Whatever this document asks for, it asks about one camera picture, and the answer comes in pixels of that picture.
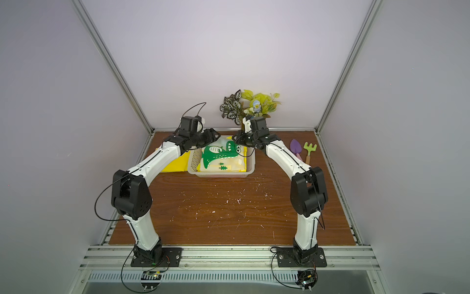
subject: yellow cloth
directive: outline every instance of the yellow cloth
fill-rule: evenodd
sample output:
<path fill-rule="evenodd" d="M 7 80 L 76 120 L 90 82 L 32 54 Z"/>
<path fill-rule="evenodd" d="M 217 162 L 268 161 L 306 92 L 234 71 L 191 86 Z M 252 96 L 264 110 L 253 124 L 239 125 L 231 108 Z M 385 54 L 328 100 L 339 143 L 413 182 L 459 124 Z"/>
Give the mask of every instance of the yellow cloth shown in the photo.
<path fill-rule="evenodd" d="M 188 171 L 188 161 L 189 151 L 170 162 L 170 164 L 162 170 L 162 173 L 186 172 Z"/>

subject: plastic basket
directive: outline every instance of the plastic basket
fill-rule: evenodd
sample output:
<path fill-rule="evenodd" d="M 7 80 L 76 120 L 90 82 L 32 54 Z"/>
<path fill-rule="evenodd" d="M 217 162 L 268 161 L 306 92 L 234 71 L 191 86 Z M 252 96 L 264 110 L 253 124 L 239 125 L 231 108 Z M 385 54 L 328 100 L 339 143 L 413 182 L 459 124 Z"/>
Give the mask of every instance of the plastic basket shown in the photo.
<path fill-rule="evenodd" d="M 251 154 L 246 158 L 246 172 L 198 172 L 197 166 L 201 162 L 203 151 L 201 149 L 192 150 L 189 154 L 188 173 L 197 175 L 200 178 L 246 178 L 255 170 L 255 152 L 252 147 L 247 147 L 246 154 Z"/>

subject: green dinosaur print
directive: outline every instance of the green dinosaur print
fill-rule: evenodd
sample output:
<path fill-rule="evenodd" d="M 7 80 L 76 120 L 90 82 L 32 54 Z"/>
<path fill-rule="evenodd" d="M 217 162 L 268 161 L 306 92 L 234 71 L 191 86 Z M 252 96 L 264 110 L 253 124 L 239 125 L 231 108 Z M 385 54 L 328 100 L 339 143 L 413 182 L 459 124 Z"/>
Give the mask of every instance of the green dinosaur print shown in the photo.
<path fill-rule="evenodd" d="M 233 141 L 228 141 L 227 150 L 217 146 L 206 146 L 202 155 L 204 167 L 207 168 L 209 163 L 219 158 L 234 158 L 241 152 L 242 147 Z"/>

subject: purple trowel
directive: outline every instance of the purple trowel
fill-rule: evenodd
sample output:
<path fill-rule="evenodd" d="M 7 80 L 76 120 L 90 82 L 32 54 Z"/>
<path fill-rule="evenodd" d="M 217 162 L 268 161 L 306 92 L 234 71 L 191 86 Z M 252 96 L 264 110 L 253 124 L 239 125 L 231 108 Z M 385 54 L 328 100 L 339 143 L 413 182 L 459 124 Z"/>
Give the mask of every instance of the purple trowel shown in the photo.
<path fill-rule="evenodd" d="M 297 156 L 298 159 L 303 161 L 302 158 L 300 157 L 300 154 L 299 154 L 300 152 L 302 152 L 302 146 L 300 145 L 300 143 L 296 139 L 293 139 L 290 142 L 290 151 L 292 151 L 292 153 L 294 153 L 295 156 Z"/>

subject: toy garden trowel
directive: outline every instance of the toy garden trowel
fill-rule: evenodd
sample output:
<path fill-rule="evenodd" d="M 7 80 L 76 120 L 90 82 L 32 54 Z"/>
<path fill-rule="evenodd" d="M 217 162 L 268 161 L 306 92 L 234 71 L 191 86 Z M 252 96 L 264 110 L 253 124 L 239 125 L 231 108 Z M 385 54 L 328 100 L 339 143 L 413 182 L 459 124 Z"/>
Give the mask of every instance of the toy garden trowel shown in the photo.
<path fill-rule="evenodd" d="M 292 151 L 292 153 L 294 153 L 295 156 L 297 156 L 297 158 L 300 159 L 300 161 L 303 161 L 299 154 L 300 152 L 302 152 L 302 146 L 296 139 L 293 139 L 290 142 L 290 151 Z"/>
<path fill-rule="evenodd" d="M 317 150 L 317 144 L 315 144 L 314 147 L 312 147 L 312 143 L 310 143 L 310 145 L 307 145 L 307 144 L 308 144 L 307 142 L 305 142 L 304 144 L 304 149 L 308 150 L 307 158 L 305 158 L 305 163 L 310 164 L 310 151 Z"/>

